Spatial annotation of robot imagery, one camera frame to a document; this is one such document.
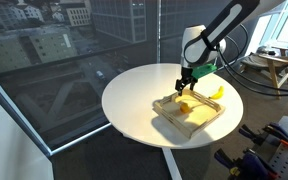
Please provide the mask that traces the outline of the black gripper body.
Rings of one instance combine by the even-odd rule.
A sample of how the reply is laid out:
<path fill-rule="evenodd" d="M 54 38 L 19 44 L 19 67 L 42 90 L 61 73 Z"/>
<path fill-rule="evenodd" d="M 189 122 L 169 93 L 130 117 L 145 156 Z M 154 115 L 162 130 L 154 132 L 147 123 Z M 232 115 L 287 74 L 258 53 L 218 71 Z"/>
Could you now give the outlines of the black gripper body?
<path fill-rule="evenodd" d="M 181 84 L 188 85 L 191 83 L 197 83 L 198 80 L 192 76 L 193 69 L 192 68 L 181 68 Z"/>

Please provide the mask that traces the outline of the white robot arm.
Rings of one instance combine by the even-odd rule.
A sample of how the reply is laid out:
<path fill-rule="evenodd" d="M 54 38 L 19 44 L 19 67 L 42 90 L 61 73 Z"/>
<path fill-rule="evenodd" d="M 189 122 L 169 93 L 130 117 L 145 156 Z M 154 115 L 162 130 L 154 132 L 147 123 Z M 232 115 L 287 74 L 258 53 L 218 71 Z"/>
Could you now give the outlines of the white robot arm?
<path fill-rule="evenodd" d="M 236 26 L 245 20 L 259 5 L 260 0 L 232 0 L 207 26 L 196 25 L 185 29 L 182 39 L 181 78 L 176 80 L 175 89 L 179 95 L 186 85 L 194 88 L 197 78 L 193 69 L 211 60 L 215 47 Z"/>

